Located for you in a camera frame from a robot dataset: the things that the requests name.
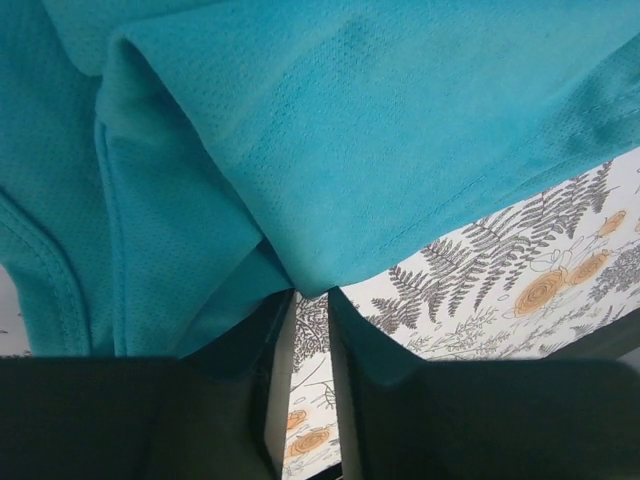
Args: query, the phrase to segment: fern print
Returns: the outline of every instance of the fern print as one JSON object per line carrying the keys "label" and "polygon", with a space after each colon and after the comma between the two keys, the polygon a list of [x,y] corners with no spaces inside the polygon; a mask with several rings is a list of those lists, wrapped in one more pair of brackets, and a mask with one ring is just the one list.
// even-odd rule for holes
{"label": "fern print", "polygon": [[293,353],[293,371],[318,353],[329,352],[328,297],[315,299],[299,297],[296,303],[296,332]]}
{"label": "fern print", "polygon": [[560,350],[562,347],[568,344],[569,344],[568,341],[556,342],[551,344],[543,343],[542,345],[540,345],[540,347],[538,347],[538,353],[540,354],[541,357],[546,357],[548,355],[551,355],[553,352]]}
{"label": "fern print", "polygon": [[432,336],[416,336],[407,348],[429,360],[469,360],[490,358],[509,340],[511,333],[500,331],[487,335],[487,327],[497,321],[496,309],[480,310],[459,323],[453,332],[434,340]]}
{"label": "fern print", "polygon": [[640,286],[640,244],[626,250],[596,278],[589,296],[601,301],[610,291],[626,292]]}
{"label": "fern print", "polygon": [[420,251],[427,268],[413,273],[395,266],[388,271],[397,296],[375,298],[372,323],[389,334],[400,325],[415,328],[422,305],[436,322],[439,311],[454,318],[471,292],[474,310],[497,286],[510,291],[530,263],[561,237],[573,239],[584,214],[600,212],[612,189],[611,162],[525,201],[471,223],[463,240],[443,237]]}
{"label": "fern print", "polygon": [[640,296],[640,285],[637,288],[633,289],[631,293],[629,293],[629,295],[627,295],[627,299],[635,298],[638,296]]}
{"label": "fern print", "polygon": [[530,330],[525,338],[518,344],[507,346],[507,348],[505,348],[501,352],[501,356],[512,357],[528,354],[541,340],[552,338],[557,335],[558,331],[563,325],[566,325],[575,319],[583,318],[584,315],[592,308],[592,306],[593,305],[591,304],[582,305],[579,309],[571,310],[545,325],[537,325],[535,328]]}
{"label": "fern print", "polygon": [[609,305],[607,308],[607,312],[604,314],[604,317],[599,322],[589,322],[581,325],[575,325],[571,327],[571,330],[575,333],[574,340],[578,340],[585,335],[589,335],[590,333],[595,332],[596,330],[606,327],[607,325],[615,322],[622,316],[622,312],[626,306],[622,306],[622,308],[618,309],[616,313],[614,313],[613,305]]}

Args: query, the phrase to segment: orange flower print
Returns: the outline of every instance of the orange flower print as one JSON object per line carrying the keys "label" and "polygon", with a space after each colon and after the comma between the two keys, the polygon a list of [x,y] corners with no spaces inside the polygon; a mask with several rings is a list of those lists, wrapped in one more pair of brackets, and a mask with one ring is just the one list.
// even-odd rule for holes
{"label": "orange flower print", "polygon": [[566,275],[566,270],[561,268],[538,277],[516,300],[515,316],[529,315],[544,307],[558,293]]}
{"label": "orange flower print", "polygon": [[304,410],[296,410],[289,413],[287,418],[287,431],[293,430],[307,419],[307,412]]}
{"label": "orange flower print", "polygon": [[620,210],[618,213],[613,214],[609,219],[607,219],[606,222],[604,222],[604,225],[600,227],[597,235],[599,237],[606,237],[607,235],[612,234],[618,229],[620,225],[622,225],[624,217],[626,216],[627,212],[625,212],[624,210]]}
{"label": "orange flower print", "polygon": [[315,450],[320,445],[326,443],[331,436],[328,428],[316,428],[309,433],[298,437],[287,449],[288,457],[297,457]]}
{"label": "orange flower print", "polygon": [[567,283],[569,285],[579,285],[594,277],[607,263],[609,251],[603,250],[601,253],[586,259],[569,273]]}

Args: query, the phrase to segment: teal fabric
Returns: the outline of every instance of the teal fabric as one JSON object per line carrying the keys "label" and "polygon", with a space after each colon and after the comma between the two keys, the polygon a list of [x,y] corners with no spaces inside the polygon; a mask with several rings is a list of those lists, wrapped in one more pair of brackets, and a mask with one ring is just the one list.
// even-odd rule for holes
{"label": "teal fabric", "polygon": [[187,355],[630,150],[637,0],[2,2],[34,351]]}

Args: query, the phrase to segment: botanical print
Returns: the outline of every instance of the botanical print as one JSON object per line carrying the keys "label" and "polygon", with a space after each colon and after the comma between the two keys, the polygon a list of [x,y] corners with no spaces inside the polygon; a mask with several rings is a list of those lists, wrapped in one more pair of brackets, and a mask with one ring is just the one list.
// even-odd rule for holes
{"label": "botanical print", "polygon": [[304,410],[295,410],[293,412],[289,412],[289,416],[287,417],[287,431],[293,430],[307,418],[307,412]]}
{"label": "botanical print", "polygon": [[286,458],[297,457],[309,453],[326,443],[331,436],[328,428],[314,428],[309,433],[297,437],[287,448]]}
{"label": "botanical print", "polygon": [[[373,325],[425,359],[549,355],[640,307],[640,149],[344,291]],[[300,435],[336,423],[326,296],[300,299],[298,321],[290,409],[306,416],[305,430],[287,441],[290,480],[340,459],[335,429],[317,450],[291,455]]]}
{"label": "botanical print", "polygon": [[329,351],[326,295],[312,300],[299,297],[296,303],[295,335],[293,371],[298,372],[303,361],[317,353]]}

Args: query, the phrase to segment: fabric fold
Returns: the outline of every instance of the fabric fold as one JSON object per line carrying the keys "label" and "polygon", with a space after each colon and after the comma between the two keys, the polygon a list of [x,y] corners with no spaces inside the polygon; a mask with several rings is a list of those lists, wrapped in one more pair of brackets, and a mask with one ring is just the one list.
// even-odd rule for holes
{"label": "fabric fold", "polygon": [[[639,141],[636,1],[45,6],[68,58],[27,35],[12,48],[64,70],[65,98],[64,79],[85,89],[38,123],[70,214],[46,208],[51,189],[12,198],[55,224],[103,352],[187,355],[270,293],[364,280]],[[47,110],[18,103],[22,135]],[[14,147],[26,186],[38,150]],[[72,215],[84,190],[69,168],[90,172],[99,221]],[[100,232],[93,256],[71,227]]]}

